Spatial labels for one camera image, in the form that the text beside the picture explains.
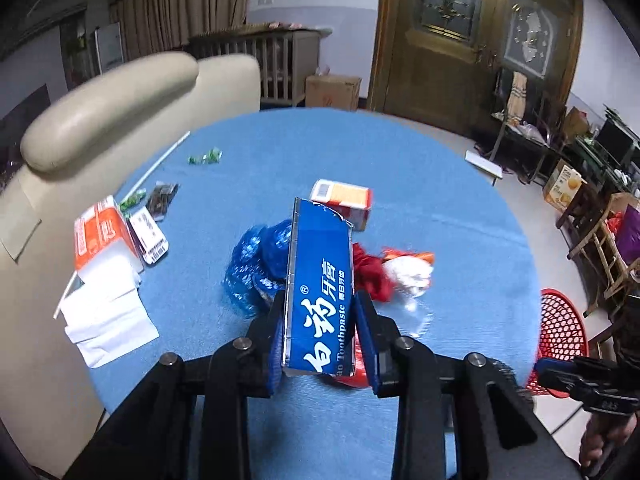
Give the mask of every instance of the curtain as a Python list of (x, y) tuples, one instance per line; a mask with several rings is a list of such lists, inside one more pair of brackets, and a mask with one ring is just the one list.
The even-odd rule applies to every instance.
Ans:
[(242, 25), (247, 0), (109, 0), (127, 60), (180, 48), (189, 38)]

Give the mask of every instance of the computer monitor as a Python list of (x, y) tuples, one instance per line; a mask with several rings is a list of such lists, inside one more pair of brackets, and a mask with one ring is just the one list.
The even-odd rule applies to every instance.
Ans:
[(636, 146), (635, 140), (628, 133), (609, 120), (604, 123), (595, 140), (621, 166), (630, 162)]
[(631, 163), (636, 165), (638, 173), (640, 173), (640, 148), (634, 149), (634, 152), (631, 155)]

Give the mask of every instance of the green candy wrapper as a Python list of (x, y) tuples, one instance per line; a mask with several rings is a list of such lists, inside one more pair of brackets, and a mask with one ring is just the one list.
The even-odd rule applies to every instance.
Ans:
[(133, 206), (140, 203), (140, 201), (146, 196), (146, 189), (139, 189), (133, 195), (126, 200), (120, 202), (120, 212), (124, 213), (127, 209), (131, 209)]
[(187, 162), (189, 164), (213, 164), (220, 162), (220, 158), (222, 158), (222, 150), (214, 148), (203, 156), (190, 156)]

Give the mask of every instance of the stained glass window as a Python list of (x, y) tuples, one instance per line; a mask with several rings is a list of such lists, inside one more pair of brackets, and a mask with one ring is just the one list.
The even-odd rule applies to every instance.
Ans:
[(415, 0), (414, 27), (453, 40), (472, 42), (482, 0)]
[(533, 0), (510, 0), (504, 61), (544, 79), (558, 41), (558, 18)]

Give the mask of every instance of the person's hand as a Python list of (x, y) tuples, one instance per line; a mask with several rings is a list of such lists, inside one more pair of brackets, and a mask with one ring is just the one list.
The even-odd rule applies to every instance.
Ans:
[[(614, 428), (607, 433), (606, 438), (615, 442), (617, 446), (622, 446), (634, 432), (637, 423), (638, 418), (634, 413), (626, 426)], [(591, 462), (596, 462), (601, 457), (604, 437), (600, 434), (600, 428), (605, 424), (603, 416), (597, 414), (591, 415), (587, 422), (587, 429), (584, 430), (584, 435), (580, 442), (580, 465), (582, 467), (589, 467)]]

